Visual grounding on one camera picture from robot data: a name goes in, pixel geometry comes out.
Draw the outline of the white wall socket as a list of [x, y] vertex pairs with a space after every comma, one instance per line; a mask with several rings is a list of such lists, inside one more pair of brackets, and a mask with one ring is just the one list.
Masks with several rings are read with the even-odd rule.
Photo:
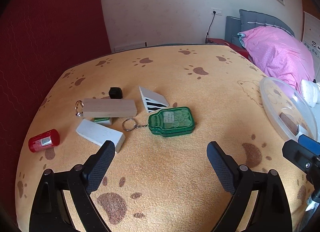
[[219, 8], [212, 8], [211, 12], [213, 15], [222, 15], [222, 9]]

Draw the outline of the long wooden block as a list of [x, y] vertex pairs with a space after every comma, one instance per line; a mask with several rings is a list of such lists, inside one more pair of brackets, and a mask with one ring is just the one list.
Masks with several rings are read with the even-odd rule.
[[134, 100], [84, 99], [85, 118], [132, 118], [137, 115]]

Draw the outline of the green white mahjong tile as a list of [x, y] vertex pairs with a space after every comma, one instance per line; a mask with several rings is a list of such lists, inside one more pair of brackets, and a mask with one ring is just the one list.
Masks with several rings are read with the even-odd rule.
[[93, 121], [104, 126], [110, 126], [113, 122], [112, 118], [94, 118]]

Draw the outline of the white foam block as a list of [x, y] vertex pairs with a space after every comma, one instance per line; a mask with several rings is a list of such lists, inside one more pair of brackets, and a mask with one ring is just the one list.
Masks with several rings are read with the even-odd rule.
[[125, 135], [114, 129], [102, 126], [98, 123], [83, 119], [78, 125], [76, 132], [88, 141], [102, 146], [105, 141], [111, 141], [114, 143], [116, 153], [120, 152], [120, 149], [125, 141]]

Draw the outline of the zebra striped white wedge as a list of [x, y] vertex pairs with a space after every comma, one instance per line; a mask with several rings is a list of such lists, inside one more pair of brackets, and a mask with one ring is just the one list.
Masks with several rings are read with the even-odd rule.
[[169, 103], [167, 102], [164, 96], [156, 92], [152, 92], [151, 90], [148, 90], [141, 86], [139, 86], [139, 91], [145, 110], [148, 113], [152, 113], [167, 108], [169, 106]]

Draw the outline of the brown wooden block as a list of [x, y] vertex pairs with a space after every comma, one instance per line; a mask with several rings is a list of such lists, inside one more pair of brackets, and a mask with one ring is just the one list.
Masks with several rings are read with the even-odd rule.
[[298, 126], [285, 113], [280, 113], [279, 117], [283, 121], [285, 126], [290, 130], [290, 132], [293, 135], [297, 135]]

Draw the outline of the clear plastic bowl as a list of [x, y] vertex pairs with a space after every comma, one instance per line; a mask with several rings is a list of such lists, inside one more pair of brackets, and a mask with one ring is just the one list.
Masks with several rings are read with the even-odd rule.
[[[259, 83], [265, 113], [278, 134], [285, 140], [297, 141], [302, 134], [318, 139], [318, 128], [314, 114], [299, 92], [274, 77], [266, 77]], [[297, 126], [293, 135], [280, 119], [285, 113]]]

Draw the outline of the grey blue bed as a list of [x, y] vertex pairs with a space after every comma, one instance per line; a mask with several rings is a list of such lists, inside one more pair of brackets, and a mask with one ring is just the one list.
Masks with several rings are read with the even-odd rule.
[[225, 40], [238, 47], [242, 47], [238, 38], [238, 33], [260, 26], [272, 26], [280, 28], [292, 37], [295, 36], [293, 30], [291, 30], [287, 24], [272, 15], [243, 9], [239, 10], [239, 14], [239, 18], [227, 16], [225, 27]]

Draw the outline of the green jar-shaped tin keychain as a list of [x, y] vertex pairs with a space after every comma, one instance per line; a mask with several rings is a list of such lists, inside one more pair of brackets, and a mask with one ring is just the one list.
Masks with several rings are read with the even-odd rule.
[[154, 135], [169, 138], [192, 133], [195, 120], [189, 107], [175, 107], [151, 114], [146, 125], [140, 125], [134, 118], [127, 118], [122, 123], [123, 130], [127, 132], [145, 127]]

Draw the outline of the black ribbed knob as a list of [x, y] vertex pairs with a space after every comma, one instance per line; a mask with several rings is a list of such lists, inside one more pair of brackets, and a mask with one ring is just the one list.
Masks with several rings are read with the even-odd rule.
[[111, 87], [108, 91], [110, 99], [122, 99], [123, 92], [120, 87]]

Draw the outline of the pink quilt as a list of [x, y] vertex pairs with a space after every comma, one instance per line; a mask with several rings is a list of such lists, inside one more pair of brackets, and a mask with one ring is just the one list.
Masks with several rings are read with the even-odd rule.
[[286, 31], [259, 26], [239, 32], [238, 38], [253, 63], [267, 76], [282, 80], [298, 91], [302, 80], [313, 81], [312, 54]]

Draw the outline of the red quilt box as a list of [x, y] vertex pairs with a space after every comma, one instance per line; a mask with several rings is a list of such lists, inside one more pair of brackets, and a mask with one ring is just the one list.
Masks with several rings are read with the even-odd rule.
[[232, 50], [234, 50], [234, 52], [239, 53], [240, 55], [242, 55], [244, 58], [249, 60], [249, 53], [247, 52], [246, 49], [244, 49], [243, 47], [239, 47], [235, 44], [232, 44], [224, 39], [218, 39], [218, 38], [207, 38], [206, 39], [206, 43], [207, 44], [217, 44], [217, 45], [224, 45], [224, 46], [228, 46], [230, 47]]

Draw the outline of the white pillow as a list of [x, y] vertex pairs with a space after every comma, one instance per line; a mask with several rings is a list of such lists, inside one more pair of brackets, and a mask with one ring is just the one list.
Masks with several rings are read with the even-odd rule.
[[319, 104], [319, 100], [320, 100], [319, 83], [314, 83], [308, 80], [301, 80], [300, 91], [301, 91], [302, 97], [311, 108], [315, 107], [316, 104]]

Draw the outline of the white wardrobe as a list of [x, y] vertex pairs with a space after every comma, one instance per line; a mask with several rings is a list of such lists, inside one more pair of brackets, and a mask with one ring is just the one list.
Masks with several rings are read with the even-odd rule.
[[314, 79], [319, 82], [319, 10], [312, 0], [302, 0], [302, 5], [304, 22], [302, 42], [312, 54]]

